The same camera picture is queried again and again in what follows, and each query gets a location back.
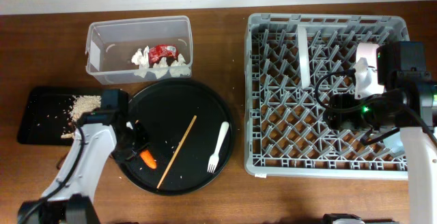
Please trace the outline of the orange carrot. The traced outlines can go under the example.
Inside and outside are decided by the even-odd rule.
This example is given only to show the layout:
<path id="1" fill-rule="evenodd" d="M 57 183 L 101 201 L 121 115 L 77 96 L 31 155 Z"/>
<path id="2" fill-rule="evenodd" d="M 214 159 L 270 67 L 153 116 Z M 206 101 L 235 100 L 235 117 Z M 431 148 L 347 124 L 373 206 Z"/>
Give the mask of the orange carrot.
<path id="1" fill-rule="evenodd" d="M 139 156 L 150 169 L 157 168 L 157 162 L 149 150 L 142 151 Z"/>

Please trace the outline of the rice and peanut food waste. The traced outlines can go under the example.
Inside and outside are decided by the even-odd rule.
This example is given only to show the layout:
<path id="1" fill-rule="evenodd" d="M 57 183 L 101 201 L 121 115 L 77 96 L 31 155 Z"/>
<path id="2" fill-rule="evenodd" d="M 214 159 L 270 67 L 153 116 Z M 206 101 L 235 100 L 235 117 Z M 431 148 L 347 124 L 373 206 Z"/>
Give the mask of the rice and peanut food waste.
<path id="1" fill-rule="evenodd" d="M 67 115 L 67 126 L 61 135 L 61 139 L 73 139 L 75 123 L 86 112 L 91 112 L 100 107 L 100 96 L 73 96 L 72 104 L 64 111 Z"/>

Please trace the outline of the light blue cup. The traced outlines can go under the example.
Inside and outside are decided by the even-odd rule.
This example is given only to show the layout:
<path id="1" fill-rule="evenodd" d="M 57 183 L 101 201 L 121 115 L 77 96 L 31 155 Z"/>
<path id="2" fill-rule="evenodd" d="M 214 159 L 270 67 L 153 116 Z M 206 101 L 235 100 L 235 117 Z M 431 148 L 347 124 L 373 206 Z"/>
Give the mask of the light blue cup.
<path id="1" fill-rule="evenodd" d="M 390 154 L 393 157 L 405 154 L 404 145 L 401 141 L 400 132 L 397 132 L 383 140 L 385 148 L 390 149 Z"/>

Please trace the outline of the white tissue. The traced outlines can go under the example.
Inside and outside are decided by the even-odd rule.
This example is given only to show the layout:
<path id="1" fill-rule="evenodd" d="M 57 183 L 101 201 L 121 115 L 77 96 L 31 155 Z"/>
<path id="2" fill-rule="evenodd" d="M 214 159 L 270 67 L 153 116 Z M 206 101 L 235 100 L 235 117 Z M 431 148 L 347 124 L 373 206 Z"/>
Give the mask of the white tissue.
<path id="1" fill-rule="evenodd" d="M 139 48 L 131 57 L 131 63 L 139 67 L 139 71 L 135 73 L 135 76 L 145 78 L 147 74 L 153 74 L 157 79 L 161 79 L 166 74 L 170 74 L 170 77 L 175 78 L 191 75 L 191 69 L 181 53 L 176 59 L 162 57 L 157 64 L 152 66 L 149 64 L 147 55 L 149 49 L 148 46 L 143 50 Z"/>

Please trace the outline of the white plastic fork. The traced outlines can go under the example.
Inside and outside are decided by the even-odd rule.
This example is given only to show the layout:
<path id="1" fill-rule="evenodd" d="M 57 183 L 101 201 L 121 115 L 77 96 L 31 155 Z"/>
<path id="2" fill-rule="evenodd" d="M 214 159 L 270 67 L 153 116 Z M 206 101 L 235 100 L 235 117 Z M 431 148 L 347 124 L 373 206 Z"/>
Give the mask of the white plastic fork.
<path id="1" fill-rule="evenodd" d="M 208 168 L 207 168 L 208 173 L 214 173 L 214 171 L 219 163 L 219 152 L 220 152 L 221 146 L 225 140 L 228 129 L 229 129 L 229 122 L 223 122 L 221 124 L 220 130 L 218 133 L 218 138 L 217 138 L 214 153 L 210 156 L 209 161 L 208 161 Z"/>

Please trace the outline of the grey plate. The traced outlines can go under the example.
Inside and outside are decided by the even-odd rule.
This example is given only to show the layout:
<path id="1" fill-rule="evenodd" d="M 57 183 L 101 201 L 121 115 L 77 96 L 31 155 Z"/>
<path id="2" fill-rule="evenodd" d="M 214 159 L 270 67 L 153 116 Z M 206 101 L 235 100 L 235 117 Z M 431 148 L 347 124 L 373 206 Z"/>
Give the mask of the grey plate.
<path id="1" fill-rule="evenodd" d="M 310 67 L 309 67 L 309 49 L 307 39 L 307 29 L 301 25 L 297 26 L 298 38 L 298 58 L 300 67 L 300 79 L 302 88 L 310 86 Z"/>

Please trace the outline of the red wrapper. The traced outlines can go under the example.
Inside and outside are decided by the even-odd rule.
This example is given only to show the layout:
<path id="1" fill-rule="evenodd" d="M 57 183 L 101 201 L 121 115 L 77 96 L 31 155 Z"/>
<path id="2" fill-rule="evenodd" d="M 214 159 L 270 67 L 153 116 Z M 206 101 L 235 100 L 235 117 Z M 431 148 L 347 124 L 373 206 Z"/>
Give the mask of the red wrapper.
<path id="1" fill-rule="evenodd" d="M 149 49 L 148 60 L 150 65 L 157 64 L 162 57 L 171 57 L 176 59 L 179 52 L 175 45 L 172 44 L 159 44 Z"/>

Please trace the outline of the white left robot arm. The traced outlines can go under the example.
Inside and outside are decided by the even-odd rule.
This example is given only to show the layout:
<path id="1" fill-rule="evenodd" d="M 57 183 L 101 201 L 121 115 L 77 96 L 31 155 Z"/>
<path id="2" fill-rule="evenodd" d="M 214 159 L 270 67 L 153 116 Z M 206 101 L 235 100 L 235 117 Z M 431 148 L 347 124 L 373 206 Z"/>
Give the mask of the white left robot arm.
<path id="1" fill-rule="evenodd" d="M 75 124 L 74 141 L 57 176 L 35 201 L 21 205 L 19 223 L 98 223 L 93 200 L 108 157 L 127 163 L 148 143 L 145 129 L 128 119 L 129 95 L 106 89 L 100 108 Z"/>

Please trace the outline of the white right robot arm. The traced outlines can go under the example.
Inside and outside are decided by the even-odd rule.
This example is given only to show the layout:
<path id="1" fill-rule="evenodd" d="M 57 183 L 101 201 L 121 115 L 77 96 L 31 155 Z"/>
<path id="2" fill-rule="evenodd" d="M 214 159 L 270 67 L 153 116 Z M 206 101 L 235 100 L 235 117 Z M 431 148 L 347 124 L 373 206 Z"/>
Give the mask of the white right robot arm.
<path id="1" fill-rule="evenodd" d="M 364 131 L 362 145 L 400 136 L 408 164 L 410 220 L 436 222 L 436 82 L 426 69 L 424 46 L 399 41 L 360 43 L 356 63 L 341 76 L 352 78 L 353 94 L 335 94 L 323 119 L 333 130 Z"/>

